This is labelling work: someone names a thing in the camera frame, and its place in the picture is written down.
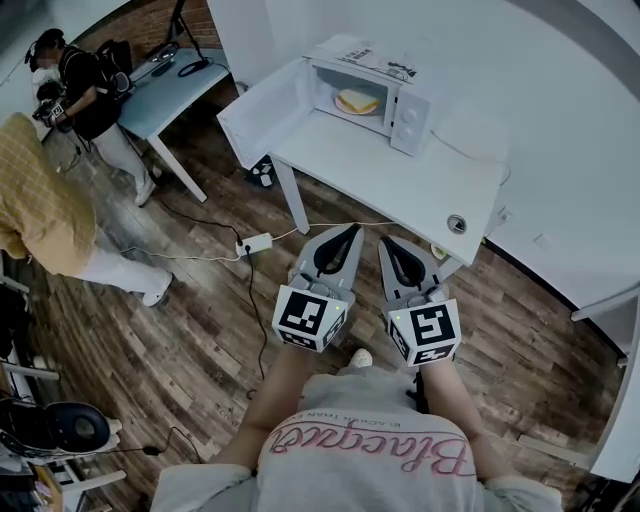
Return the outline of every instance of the microwave knob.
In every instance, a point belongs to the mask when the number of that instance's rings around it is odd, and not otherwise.
[[[413,139],[413,130],[411,128],[403,126],[398,133],[398,137],[400,137],[400,140],[410,142]]]
[[[405,123],[413,123],[418,119],[418,113],[412,108],[405,108],[402,111],[402,120]]]

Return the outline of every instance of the white table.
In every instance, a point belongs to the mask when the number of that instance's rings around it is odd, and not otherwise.
[[[444,140],[460,147],[477,135],[464,131],[450,125],[438,134],[444,138],[446,133]],[[487,151],[496,157],[475,161],[432,137],[424,153],[412,157],[393,149],[378,133],[316,110],[270,156],[302,233],[309,230],[309,222],[292,168],[447,251],[450,257],[441,266],[446,277],[461,264],[473,263],[493,210],[505,173],[498,162],[504,161],[506,141],[494,138],[489,145]],[[465,233],[449,229],[450,215],[464,218]]]
[[[204,49],[202,53],[214,62],[228,67],[222,50]],[[160,133],[171,121],[229,74],[224,67],[210,64],[189,76],[178,76],[178,72],[184,66],[196,60],[198,54],[194,49],[181,48],[174,57],[173,66],[167,72],[159,77],[149,74],[139,80],[131,98],[122,105],[118,124],[141,139],[149,141],[193,195],[204,202],[207,199],[205,193],[160,140]]]

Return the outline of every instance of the white sneaker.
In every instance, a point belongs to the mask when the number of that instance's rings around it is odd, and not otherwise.
[[[144,185],[142,185],[142,188],[138,190],[138,194],[136,195],[136,206],[143,206],[144,203],[149,200],[149,197],[151,196],[151,193],[155,190],[155,188],[156,184],[149,177],[149,175],[147,175]]]
[[[167,292],[169,285],[173,281],[173,274],[171,272],[167,272],[167,277],[164,285],[162,286],[162,290],[159,293],[145,293],[142,296],[142,303],[147,307],[155,306],[158,302],[162,300],[164,294]]]
[[[366,368],[373,365],[373,356],[371,352],[364,348],[359,348],[356,353],[353,354],[351,361],[349,361],[349,367],[351,368]]]

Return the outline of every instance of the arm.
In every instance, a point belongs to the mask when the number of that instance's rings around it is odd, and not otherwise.
[[[55,121],[56,124],[61,123],[69,119],[70,117],[75,116],[78,112],[87,108],[97,99],[98,99],[98,90],[96,89],[95,85],[92,85],[86,91],[84,91],[84,93],[82,94],[82,96],[78,101],[76,101],[73,105],[67,108],[64,111],[64,113],[56,119]]]
[[[29,254],[22,243],[20,235],[14,231],[0,226],[0,249],[7,251],[14,260],[26,258]]]
[[[251,470],[258,465],[269,434],[298,411],[302,388],[311,372],[313,352],[285,345],[253,397],[238,432],[213,459],[214,464],[237,464]]]
[[[476,464],[478,480],[517,475],[491,446],[482,428],[480,414],[451,359],[420,368],[429,411],[455,423],[467,436]]]

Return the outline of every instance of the baseboard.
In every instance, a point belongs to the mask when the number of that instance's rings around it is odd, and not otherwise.
[[[564,295],[562,295],[558,290],[556,290],[553,286],[551,286],[547,281],[542,279],[538,274],[536,274],[533,270],[527,267],[520,260],[517,260],[507,251],[502,249],[501,247],[494,244],[491,240],[485,239],[485,247],[489,249],[491,252],[505,260],[510,265],[517,268],[520,272],[522,272],[525,276],[531,279],[538,286],[547,291],[550,295],[558,299],[562,304],[564,304],[569,310],[573,313],[574,311],[578,311],[578,308],[573,302],[567,299]],[[618,345],[616,345],[613,340],[607,336],[607,334],[598,327],[595,322],[589,318],[585,320],[581,320],[584,322],[587,327],[589,327],[602,341],[604,341],[610,348],[613,350],[619,359],[627,357],[627,355],[620,350]]]

